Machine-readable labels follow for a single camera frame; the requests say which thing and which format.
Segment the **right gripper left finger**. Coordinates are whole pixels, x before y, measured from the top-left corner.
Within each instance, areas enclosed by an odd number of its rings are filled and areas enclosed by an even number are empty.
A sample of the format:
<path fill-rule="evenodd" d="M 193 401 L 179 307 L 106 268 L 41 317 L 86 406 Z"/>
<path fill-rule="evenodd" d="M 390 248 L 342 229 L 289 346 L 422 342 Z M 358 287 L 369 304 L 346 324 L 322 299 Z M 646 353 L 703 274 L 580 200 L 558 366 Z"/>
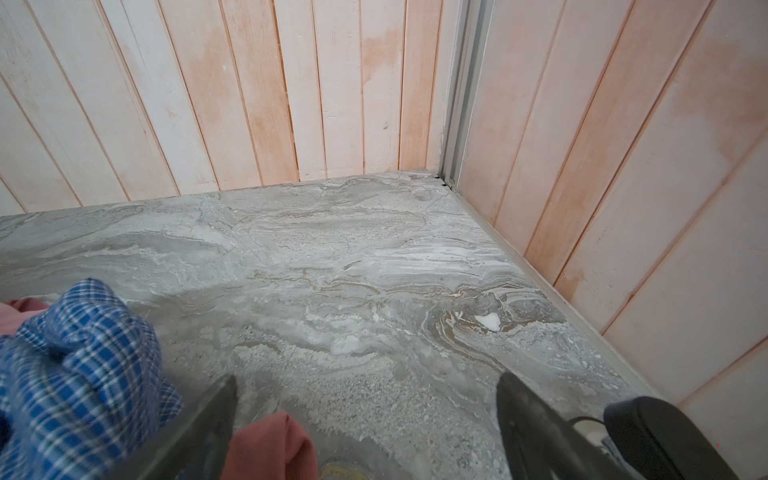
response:
<path fill-rule="evenodd" d="M 223 375 L 107 479 L 218 479 L 233 436 L 237 383 Z"/>

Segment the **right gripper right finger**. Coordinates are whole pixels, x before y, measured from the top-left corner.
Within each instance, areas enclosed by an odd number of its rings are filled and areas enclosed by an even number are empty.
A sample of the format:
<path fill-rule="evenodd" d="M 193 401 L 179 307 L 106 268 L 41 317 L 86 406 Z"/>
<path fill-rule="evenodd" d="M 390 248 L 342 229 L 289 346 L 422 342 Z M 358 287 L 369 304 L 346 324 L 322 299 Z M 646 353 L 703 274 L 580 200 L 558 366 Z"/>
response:
<path fill-rule="evenodd" d="M 628 479 L 515 374 L 501 374 L 497 419 L 511 478 Z"/>

